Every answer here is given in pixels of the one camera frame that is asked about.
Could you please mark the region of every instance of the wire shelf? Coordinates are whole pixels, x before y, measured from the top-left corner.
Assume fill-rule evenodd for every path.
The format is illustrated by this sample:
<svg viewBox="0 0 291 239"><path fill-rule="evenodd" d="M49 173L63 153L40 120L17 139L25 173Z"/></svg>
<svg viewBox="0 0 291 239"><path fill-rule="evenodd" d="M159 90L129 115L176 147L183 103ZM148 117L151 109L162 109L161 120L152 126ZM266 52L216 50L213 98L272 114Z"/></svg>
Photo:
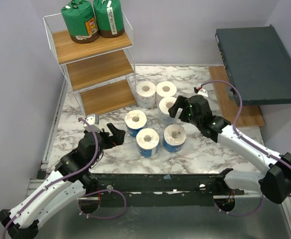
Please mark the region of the wire shelf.
<svg viewBox="0 0 291 239"><path fill-rule="evenodd" d="M126 18L125 14L122 13L122 15L123 15L123 20L124 20L125 32L128 35L128 37L130 39L130 42L133 45L134 44L133 28L132 28L131 24L129 23L128 19ZM56 52L56 47L55 47L55 43L54 43L54 39L53 39L52 34L57 33L57 32L61 32L61 31L66 31L67 30L66 23L65 23L61 13L45 16L43 18L43 20L44 20L44 24L45 24L45 29L46 29L47 39L48 39L48 43L49 43L49 48L50 48L52 54L54 55L54 57L56 59L58 59L57 52ZM100 54L95 54L93 56L84 57L84 58L82 58L80 60L84 60L84 59L95 57L95 56L102 55L102 54L107 54L107 53L110 53L110 52L113 52L113 51L117 51L117 50L121 50L121 49L124 49L124 48L126 48L126 47L110 50L110 51L107 51L107 52L102 52Z"/></svg>
<svg viewBox="0 0 291 239"><path fill-rule="evenodd" d="M134 97L136 97L136 85L137 85L137 83L136 83L136 66L135 66L134 54L133 54L133 48L132 48L133 44L134 44L133 28L132 28L131 24L129 23L128 19L126 18L125 14L124 13L122 13L122 14L123 14L123 20L124 20L125 33L127 34L128 38L131 42L131 45L123 46L123 47L109 50L106 52L100 52L98 54L90 55L90 56L87 56L87 57L84 57L81 59L76 59L76 60L73 60L73 61L70 61L67 63L59 64L60 70L62 71L62 73L63 73L63 75L64 75L64 77L65 77L65 79L66 79L66 81L71 89L71 92L75 95L75 98L76 98L76 100L81 108L83 115L86 115L86 113L85 113L85 109L84 109L83 102L81 99L81 94L80 94L82 92L89 91L89 90L92 90L92 89L95 89L95 88L98 88L101 86L105 86L108 84L112 84L115 82L119 82L122 80L127 80ZM65 23L61 13L45 16L43 18L43 21L44 21L44 25L45 25L45 29L46 29L49 48L50 48L53 56L55 57L55 59L58 62L58 56L57 56L57 51L56 51L56 46L55 46L53 34L57 33L57 32L66 31L67 30L66 23ZM101 82L98 84L94 84L94 85L85 87L83 89L80 89L78 91L73 91L70 76L68 73L67 64L73 63L76 61L85 60L85 59L92 58L92 57L96 57L96 56L103 55L103 54L108 54L108 53L122 50L122 49L124 50L124 53L125 53L130 65L134 71L133 73L130 73L130 74L124 75L124 76L120 76L120 77L117 77L114 79L110 79L110 80L107 80L107 81L104 81L104 82Z"/></svg>

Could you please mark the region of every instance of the marble surface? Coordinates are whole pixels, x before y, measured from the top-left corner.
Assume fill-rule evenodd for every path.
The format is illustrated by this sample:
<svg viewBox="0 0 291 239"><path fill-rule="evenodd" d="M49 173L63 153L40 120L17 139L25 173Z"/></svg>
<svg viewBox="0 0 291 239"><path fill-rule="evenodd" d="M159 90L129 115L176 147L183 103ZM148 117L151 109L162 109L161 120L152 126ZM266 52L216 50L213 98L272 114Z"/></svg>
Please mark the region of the marble surface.
<svg viewBox="0 0 291 239"><path fill-rule="evenodd" d="M177 95L190 97L193 87L210 80L207 67L166 67L166 66L137 66L137 81L150 80L157 84L161 81L172 81L177 86ZM213 86L204 87L209 94L210 107L214 114L220 110L216 101ZM214 143L205 138L191 124L182 123L187 133L187 140L183 149L177 153L169 153L162 147L162 135L165 126L159 123L158 109L142 109L137 105L125 107L100 116L100 125L105 129L106 124L112 122L117 128L126 130L124 117L131 110L142 110L148 119L148 127L153 128L160 135L160 148L156 155L150 158L142 157L136 147L136 139L126 133L125 143L114 149L104 151L104 157L92 169L98 173L219 173L231 167L241 171L255 171L256 168L236 152ZM48 172L54 169L59 159L77 147L83 137L83 125L77 121L81 116L80 107L74 95L68 91L58 130L49 159ZM263 144L258 127L240 128L240 130Z"/></svg>

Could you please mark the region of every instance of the green packaged bag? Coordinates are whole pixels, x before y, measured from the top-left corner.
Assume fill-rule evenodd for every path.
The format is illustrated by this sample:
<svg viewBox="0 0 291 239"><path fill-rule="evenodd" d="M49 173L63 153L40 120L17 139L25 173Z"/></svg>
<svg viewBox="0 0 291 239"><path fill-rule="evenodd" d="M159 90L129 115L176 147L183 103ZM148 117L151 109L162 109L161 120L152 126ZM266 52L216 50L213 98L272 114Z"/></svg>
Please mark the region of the green packaged bag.
<svg viewBox="0 0 291 239"><path fill-rule="evenodd" d="M119 0L94 0L94 10L102 37L116 37L125 32Z"/></svg>
<svg viewBox="0 0 291 239"><path fill-rule="evenodd" d="M62 8L61 14L74 42L86 43L98 38L96 19L89 1L72 0Z"/></svg>

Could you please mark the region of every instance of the wooden board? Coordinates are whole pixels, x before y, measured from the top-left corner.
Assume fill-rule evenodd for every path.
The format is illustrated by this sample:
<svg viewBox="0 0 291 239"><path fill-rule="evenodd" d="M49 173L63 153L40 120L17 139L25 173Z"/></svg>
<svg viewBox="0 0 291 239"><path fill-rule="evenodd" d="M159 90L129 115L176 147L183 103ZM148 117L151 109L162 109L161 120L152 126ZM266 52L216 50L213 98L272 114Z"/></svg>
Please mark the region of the wooden board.
<svg viewBox="0 0 291 239"><path fill-rule="evenodd" d="M86 115L100 115L136 103L126 80L81 93Z"/></svg>
<svg viewBox="0 0 291 239"><path fill-rule="evenodd" d="M126 33L118 37L103 38L99 36L94 42L76 43L69 36L68 31L52 34L59 64L66 64L89 56L132 46Z"/></svg>
<svg viewBox="0 0 291 239"><path fill-rule="evenodd" d="M223 80L229 82L226 75L224 66L209 67L211 80ZM213 83L215 95L218 100L222 116L234 122L235 116L239 110L235 101L229 100L226 88L228 87L222 83ZM265 122L261 115L258 106L243 106L241 115L237 121L237 127L250 127L250 126L264 126Z"/></svg>
<svg viewBox="0 0 291 239"><path fill-rule="evenodd" d="M123 50L67 64L74 91L133 73Z"/></svg>

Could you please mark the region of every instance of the toilet paper roll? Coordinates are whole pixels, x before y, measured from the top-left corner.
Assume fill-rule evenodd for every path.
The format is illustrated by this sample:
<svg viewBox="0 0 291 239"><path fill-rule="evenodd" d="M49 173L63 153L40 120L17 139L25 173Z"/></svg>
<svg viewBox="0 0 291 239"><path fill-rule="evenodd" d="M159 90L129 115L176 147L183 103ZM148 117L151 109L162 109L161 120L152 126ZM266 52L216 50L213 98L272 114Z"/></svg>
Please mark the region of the toilet paper roll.
<svg viewBox="0 0 291 239"><path fill-rule="evenodd" d="M159 149L159 135L152 128L144 128L137 134L137 148L144 157L151 157Z"/></svg>
<svg viewBox="0 0 291 239"><path fill-rule="evenodd" d="M132 137L136 137L137 133L146 128L146 115L142 111L130 111L125 116L127 131Z"/></svg>
<svg viewBox="0 0 291 239"><path fill-rule="evenodd" d="M140 107L151 109L155 105L155 84L142 81L137 84L137 103Z"/></svg>
<svg viewBox="0 0 291 239"><path fill-rule="evenodd" d="M160 123L163 123L165 125L173 124L177 121L177 116L175 118L171 118L169 114L169 109L174 105L176 101L175 97L165 97L163 98L159 103L159 110L158 110L158 117L160 120Z"/></svg>
<svg viewBox="0 0 291 239"><path fill-rule="evenodd" d="M182 149L186 140L184 128L178 124L171 124L163 133L163 147L166 151L174 153Z"/></svg>
<svg viewBox="0 0 291 239"><path fill-rule="evenodd" d="M158 105L164 97L173 97L176 94L176 86L171 81L163 81L156 86L155 102Z"/></svg>

